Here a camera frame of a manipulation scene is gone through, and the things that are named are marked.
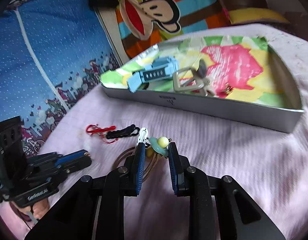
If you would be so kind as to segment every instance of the striped blanket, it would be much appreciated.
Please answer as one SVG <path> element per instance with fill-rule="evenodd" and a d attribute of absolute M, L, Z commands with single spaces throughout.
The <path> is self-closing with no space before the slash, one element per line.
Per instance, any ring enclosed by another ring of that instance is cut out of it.
<path fill-rule="evenodd" d="M 230 24 L 222 0 L 119 0 L 118 27 L 127 55 L 171 37 Z"/>

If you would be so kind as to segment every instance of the blue stripe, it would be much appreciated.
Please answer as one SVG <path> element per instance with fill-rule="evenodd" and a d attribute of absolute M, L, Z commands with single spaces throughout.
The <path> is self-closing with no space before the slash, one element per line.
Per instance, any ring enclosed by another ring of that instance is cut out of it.
<path fill-rule="evenodd" d="M 129 28 L 127 28 L 125 22 L 121 22 L 118 24 L 119 32 L 121 33 L 121 39 L 126 38 L 129 34 L 131 34 L 131 31 Z"/>
<path fill-rule="evenodd" d="M 183 33 L 191 33 L 208 29 L 205 20 L 201 20 L 186 27 L 182 27 Z"/>
<path fill-rule="evenodd" d="M 177 2 L 177 5 L 181 11 L 181 17 L 183 17 L 210 6 L 216 1 L 217 0 L 181 0 Z"/>

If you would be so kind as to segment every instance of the pink painted shape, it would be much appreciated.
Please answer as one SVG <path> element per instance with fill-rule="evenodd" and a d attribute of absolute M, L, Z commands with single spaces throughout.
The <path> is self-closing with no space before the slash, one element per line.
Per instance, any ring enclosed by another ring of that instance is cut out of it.
<path fill-rule="evenodd" d="M 213 78 L 212 87 L 219 97 L 226 97 L 226 94 L 222 93 L 226 83 L 234 88 L 254 89 L 247 82 L 261 74 L 263 68 L 249 51 L 250 49 L 245 49 L 241 45 L 212 45 L 202 49 L 201 52 L 208 54 L 215 62 L 207 69 L 207 75 Z"/>

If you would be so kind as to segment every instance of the white rope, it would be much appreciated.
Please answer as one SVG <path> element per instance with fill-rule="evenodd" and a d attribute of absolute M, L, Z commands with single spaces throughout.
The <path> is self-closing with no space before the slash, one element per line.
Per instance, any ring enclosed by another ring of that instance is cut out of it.
<path fill-rule="evenodd" d="M 24 28 L 24 24 L 23 24 L 23 21 L 22 21 L 22 18 L 19 14 L 19 11 L 18 9 L 16 9 L 15 11 L 15 14 L 16 14 L 16 17 L 17 17 L 17 20 L 19 22 L 19 26 L 20 26 L 20 29 L 22 31 L 22 36 L 24 38 L 24 41 L 25 41 L 25 44 L 27 46 L 27 49 L 29 51 L 29 53 L 31 54 L 35 64 L 36 64 L 36 67 L 38 68 L 38 70 L 41 72 L 41 75 L 43 76 L 44 80 L 46 81 L 46 83 L 48 84 L 48 86 L 51 88 L 51 90 L 53 91 L 53 93 L 55 94 L 55 96 L 57 97 L 57 99 L 60 101 L 60 103 L 62 104 L 62 106 L 65 108 L 65 110 L 68 112 L 69 111 L 69 107 L 67 106 L 66 102 L 63 100 L 63 98 L 60 96 L 60 94 L 58 93 L 58 91 L 56 90 L 56 88 L 54 87 L 53 83 L 49 80 L 48 76 L 46 75 L 45 71 L 43 70 L 43 67 L 41 66 L 41 63 L 39 63 L 38 61 L 38 58 L 36 57 L 33 49 L 32 49 L 32 46 L 30 45 L 29 43 L 29 40 L 28 40 L 28 37 L 27 37 L 27 34 L 26 34 L 26 31 L 25 31 L 25 28 Z"/>

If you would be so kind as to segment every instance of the monkey's red mouth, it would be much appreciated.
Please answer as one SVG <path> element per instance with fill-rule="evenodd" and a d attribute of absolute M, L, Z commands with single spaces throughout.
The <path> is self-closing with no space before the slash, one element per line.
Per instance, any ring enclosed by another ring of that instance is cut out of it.
<path fill-rule="evenodd" d="M 144 35 L 144 26 L 134 5 L 132 5 L 128 0 L 125 0 L 125 9 L 130 22 L 140 33 Z"/>

